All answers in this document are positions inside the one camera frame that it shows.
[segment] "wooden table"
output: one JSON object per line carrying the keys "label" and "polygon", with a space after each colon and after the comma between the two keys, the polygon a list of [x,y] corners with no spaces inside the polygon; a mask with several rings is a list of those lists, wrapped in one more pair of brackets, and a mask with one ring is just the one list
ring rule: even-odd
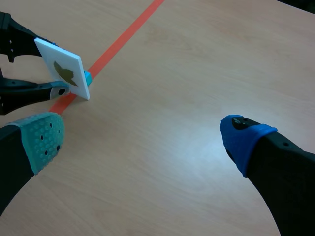
{"label": "wooden table", "polygon": [[[152,0],[2,0],[88,69]],[[315,15],[275,0],[166,0],[63,113],[60,154],[0,218],[6,236],[276,236],[225,153],[241,114],[315,152]],[[49,81],[22,56],[6,77]],[[0,125],[53,105],[0,118]]]}

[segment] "orange tape line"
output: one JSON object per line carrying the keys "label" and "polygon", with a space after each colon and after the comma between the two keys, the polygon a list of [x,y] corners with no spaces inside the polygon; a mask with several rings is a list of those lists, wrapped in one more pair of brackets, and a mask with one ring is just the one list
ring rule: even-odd
{"label": "orange tape line", "polygon": [[[99,59],[89,68],[92,79],[108,64],[108,62],[119,52],[119,50],[131,39],[140,27],[149,19],[165,0],[154,0],[144,12],[127,28],[127,30],[100,56]],[[64,110],[73,102],[76,95],[69,94],[57,100],[50,108],[50,112],[62,114]]]}

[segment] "leaf picture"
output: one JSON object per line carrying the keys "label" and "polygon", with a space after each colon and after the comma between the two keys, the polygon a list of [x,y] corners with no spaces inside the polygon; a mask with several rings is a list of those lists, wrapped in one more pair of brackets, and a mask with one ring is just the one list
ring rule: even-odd
{"label": "leaf picture", "polygon": [[77,86],[77,84],[72,80],[73,78],[73,71],[68,69],[63,69],[56,61],[54,61],[54,68],[59,74],[61,78],[63,78],[66,82],[71,85]]}

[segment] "textured rubber pad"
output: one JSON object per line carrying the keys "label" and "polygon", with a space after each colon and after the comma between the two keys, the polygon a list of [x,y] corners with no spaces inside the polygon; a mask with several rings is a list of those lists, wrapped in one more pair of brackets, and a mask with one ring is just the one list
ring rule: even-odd
{"label": "textured rubber pad", "polygon": [[34,174],[38,174],[58,154],[63,144],[63,119],[43,113],[11,122],[21,130],[22,144]]}

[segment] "white card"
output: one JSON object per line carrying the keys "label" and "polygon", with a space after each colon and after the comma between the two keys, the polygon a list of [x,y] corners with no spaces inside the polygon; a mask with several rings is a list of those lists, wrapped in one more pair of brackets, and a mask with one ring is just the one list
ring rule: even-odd
{"label": "white card", "polygon": [[89,100],[81,58],[40,38],[36,38],[35,43],[54,80],[66,82],[71,93]]}

